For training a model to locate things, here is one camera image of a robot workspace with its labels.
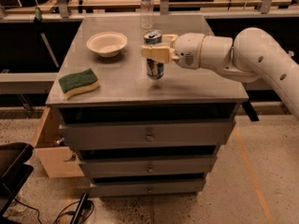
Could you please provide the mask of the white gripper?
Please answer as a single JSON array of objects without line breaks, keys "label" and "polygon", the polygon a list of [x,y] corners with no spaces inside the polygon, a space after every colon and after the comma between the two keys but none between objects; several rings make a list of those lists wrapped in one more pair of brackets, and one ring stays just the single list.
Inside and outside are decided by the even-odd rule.
[{"label": "white gripper", "polygon": [[181,36],[163,35],[162,42],[167,46],[142,46],[141,56],[158,63],[171,63],[185,69],[200,68],[200,49],[205,35],[187,33]]}]

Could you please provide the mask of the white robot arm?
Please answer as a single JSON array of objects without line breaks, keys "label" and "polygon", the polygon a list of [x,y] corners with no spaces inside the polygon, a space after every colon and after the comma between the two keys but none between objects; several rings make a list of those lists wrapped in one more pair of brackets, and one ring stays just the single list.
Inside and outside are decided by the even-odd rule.
[{"label": "white robot arm", "polygon": [[209,69],[241,83],[262,79],[299,118],[299,64],[267,32],[250,27],[235,38],[197,33],[163,35],[143,45],[141,56],[185,69]]}]

